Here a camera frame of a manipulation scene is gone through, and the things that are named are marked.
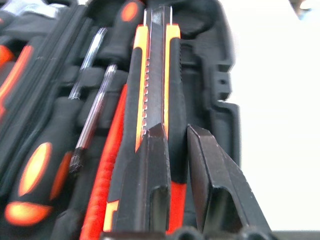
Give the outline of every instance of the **black foam insert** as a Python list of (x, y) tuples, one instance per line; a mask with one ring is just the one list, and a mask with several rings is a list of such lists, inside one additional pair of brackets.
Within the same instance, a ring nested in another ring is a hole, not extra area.
[[(116, 71), (113, 80), (111, 82), (110, 88), (107, 91), (107, 94), (105, 95), (105, 101), (104, 101), (104, 107), (100, 114), (100, 118), (97, 125), (97, 134), (99, 135), (105, 135), (106, 131), (110, 128), (110, 125), (112, 123), (112, 119), (114, 117), (116, 107), (118, 104), (118, 100), (120, 97), (121, 90), (124, 86), (124, 84), (127, 82), (128, 73), (125, 71)], [(77, 119), (77, 125), (80, 128), (83, 128), (86, 120), (88, 118), (90, 109), (92, 107), (92, 104), (94, 103), (94, 100), (96, 98), (98, 90), (92, 90), (90, 91), (87, 100), (85, 101), (85, 104), (78, 116)]]
[(196, 216), (196, 209), (195, 209), (194, 197), (192, 195), (190, 170), (188, 167), (188, 179), (187, 179), (187, 185), (186, 185), (183, 225), (184, 226), (193, 226), (196, 228), (197, 221), (196, 221), (195, 216)]
[(27, 44), (26, 41), (21, 41), (19, 39), (13, 38), (11, 36), (2, 35), (0, 36), (0, 45), (3, 45), (10, 49), (10, 51), (18, 57), (24, 48), (24, 46)]
[(80, 67), (78, 66), (66, 66), (59, 77), (61, 81), (62, 87), (72, 87), (74, 83), (76, 82), (76, 79), (78, 77)]
[(205, 91), (201, 65), (190, 45), (181, 46), (181, 65), (187, 123), (211, 130), (209, 112), (204, 108)]
[(173, 15), (173, 22), (179, 24), (181, 37), (183, 39), (193, 39), (199, 33), (209, 29), (212, 22), (205, 14), (199, 14), (193, 9), (181, 9)]
[(104, 79), (105, 70), (100, 67), (88, 67), (79, 73), (78, 80), (84, 89), (98, 89)]
[(26, 13), (17, 17), (2, 32), (18, 40), (29, 41), (35, 36), (46, 36), (54, 29), (57, 22), (58, 19), (48, 18), (35, 13)]
[(73, 0), (47, 0), (47, 2), (49, 4), (64, 4), (64, 5), (70, 6), (70, 4), (74, 1)]

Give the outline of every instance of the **screwdriver handle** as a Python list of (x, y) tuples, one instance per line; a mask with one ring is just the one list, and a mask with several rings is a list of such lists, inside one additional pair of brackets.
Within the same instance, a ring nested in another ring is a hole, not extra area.
[(83, 102), (58, 98), (53, 116), (26, 161), (5, 209), (6, 220), (16, 226), (33, 226), (52, 211), (69, 171), (74, 148), (75, 118)]
[(121, 68), (129, 66), (131, 43), (138, 24), (143, 21), (144, 9), (145, 5), (140, 0), (127, 0), (121, 7), (113, 24), (110, 42), (100, 53), (108, 64)]
[(105, 207), (103, 231), (111, 232), (114, 227), (122, 188), (125, 170), (135, 153), (136, 141), (140, 145), (142, 126), (137, 126), (139, 116), (142, 116), (140, 97), (143, 96), (146, 83), (146, 65), (149, 46), (149, 31), (147, 26), (136, 29), (130, 71), (127, 79), (127, 94), (125, 116), (123, 120), (123, 137), (116, 162), (112, 171), (109, 192)]
[[(34, 47), (31, 43), (26, 45), (16, 63), (14, 64), (8, 77), (0, 87), (0, 121), (6, 113), (5, 100), (11, 94), (20, 77), (24, 73), (31, 56), (34, 53)], [(13, 54), (4, 46), (0, 46), (1, 61), (10, 61), (13, 58)]]
[(169, 101), (165, 113), (165, 124), (170, 156), (171, 201), (169, 229), (167, 234), (174, 233), (182, 227), (187, 192), (187, 145), (186, 103), (181, 81), (180, 65), (180, 28), (177, 24), (166, 26), (165, 42), (165, 99)]

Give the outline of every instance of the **orange handle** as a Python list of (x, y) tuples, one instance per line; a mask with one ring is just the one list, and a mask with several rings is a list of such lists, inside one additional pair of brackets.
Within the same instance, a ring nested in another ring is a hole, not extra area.
[[(164, 129), (166, 136), (169, 136), (169, 86), (170, 78), (170, 53), (177, 51), (174, 46), (171, 46), (173, 39), (180, 39), (180, 28), (177, 24), (168, 24), (166, 26), (166, 38), (165, 38), (165, 68), (164, 68)], [(186, 202), (187, 184), (177, 183), (171, 181), (171, 199), (170, 199), (170, 214), (169, 214), (169, 229), (167, 234), (174, 233), (178, 228), (182, 227), (185, 213), (185, 202)]]
[[(0, 65), (4, 64), (6, 60), (11, 59), (10, 53), (5, 50), (4, 57), (0, 58)], [(0, 87), (0, 120), (3, 118), (4, 114), (6, 113), (5, 108), (5, 100), (6, 97), (11, 93), (11, 91), (16, 86), (19, 78), (23, 74), (28, 64), (29, 59), (32, 56), (34, 48), (32, 46), (25, 46), (16, 61), (15, 65), (13, 66), (11, 72), (9, 73), (8, 77), (5, 79), (4, 83)]]
[(124, 131), (126, 97), (127, 85), (124, 85), (102, 152), (80, 240), (98, 240), (103, 230), (109, 186)]
[(0, 45), (0, 67), (14, 58), (14, 54), (6, 46)]
[(52, 212), (68, 176), (74, 123), (82, 105), (67, 97), (55, 101), (51, 119), (30, 148), (12, 188), (4, 211), (11, 225), (32, 226)]

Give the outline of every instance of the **orange and black handle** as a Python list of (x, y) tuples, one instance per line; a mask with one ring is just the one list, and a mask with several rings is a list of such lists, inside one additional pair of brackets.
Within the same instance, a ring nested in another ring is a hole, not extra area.
[(124, 132), (127, 85), (124, 85), (102, 152), (80, 240), (98, 240), (103, 230), (112, 172)]
[(180, 28), (166, 26), (164, 127), (167, 128), (171, 172), (169, 228), (171, 234), (182, 227), (187, 192), (187, 114), (180, 65)]
[(117, 155), (108, 198), (106, 201), (103, 231), (110, 232), (114, 223), (114, 216), (118, 210), (121, 197), (121, 184), (126, 167), (136, 153), (136, 128), (139, 112), (139, 95), (144, 90), (142, 84), (145, 81), (145, 68), (147, 64), (149, 31), (147, 26), (140, 25), (136, 29), (133, 51), (130, 62), (130, 71), (127, 79), (127, 95), (125, 104), (125, 116), (123, 137), (119, 153)]
[[(28, 63), (34, 53), (34, 46), (32, 41), (27, 44), (23, 49), (16, 63), (14, 64), (11, 72), (5, 79), (4, 83), (0, 86), (0, 121), (6, 114), (5, 101), (7, 97), (12, 93), (17, 85), (22, 74), (26, 70)], [(11, 61), (14, 58), (14, 54), (10, 49), (4, 45), (0, 45), (0, 67), (6, 62)]]
[(122, 5), (113, 23), (112, 36), (99, 58), (107, 64), (116, 64), (128, 70), (131, 56), (131, 43), (138, 24), (143, 21), (145, 5), (140, 0), (127, 0)]
[[(102, 49), (112, 63), (121, 64), (129, 58), (130, 43), (143, 12), (144, 5), (139, 0), (124, 3), (115, 20), (111, 40)], [(5, 218), (10, 224), (33, 226), (53, 210), (53, 201), (61, 192), (69, 171), (75, 147), (75, 119), (82, 104), (81, 100), (66, 97), (57, 100), (50, 122), (30, 149), (5, 209)]]
[(34, 143), (21, 167), (4, 215), (12, 225), (33, 226), (53, 210), (69, 171), (75, 147), (75, 119), (79, 99), (58, 98), (52, 118)]

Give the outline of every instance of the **screwdriver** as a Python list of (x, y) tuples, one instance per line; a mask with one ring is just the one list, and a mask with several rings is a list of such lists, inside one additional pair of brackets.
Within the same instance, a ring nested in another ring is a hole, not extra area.
[(84, 152), (90, 144), (100, 112), (103, 109), (106, 92), (109, 89), (118, 65), (125, 66), (130, 61), (131, 42), (138, 24), (143, 20), (144, 8), (144, 4), (139, 0), (127, 0), (116, 16), (111, 40), (101, 51), (101, 56), (104, 56), (110, 64), (105, 71), (101, 87), (94, 99), (80, 138), (76, 144), (70, 161), (69, 171), (71, 173), (77, 172), (82, 167)]
[(125, 84), (101, 155), (81, 229), (80, 240), (98, 240), (103, 230), (113, 166), (123, 137), (126, 99), (127, 85)]
[[(93, 65), (106, 32), (106, 28), (101, 28), (94, 36), (80, 67), (80, 74)], [(74, 147), (74, 122), (83, 105), (80, 100), (80, 79), (78, 77), (68, 98), (56, 100), (50, 122), (21, 168), (23, 171), (5, 208), (5, 218), (12, 225), (32, 226), (41, 222), (52, 211), (52, 201), (62, 190)]]
[[(7, 44), (9, 45), (15, 44), (15, 41), (10, 42), (10, 39), (8, 41), (9, 42)], [(5, 101), (12, 93), (19, 79), (24, 73), (28, 63), (30, 62), (30, 59), (35, 51), (34, 45), (36, 42), (36, 40), (31, 40), (26, 46), (24, 46), (12, 70), (0, 87), (0, 122), (7, 111)], [(13, 58), (14, 54), (10, 51), (10, 49), (5, 45), (0, 45), (0, 67), (6, 62), (11, 61)]]

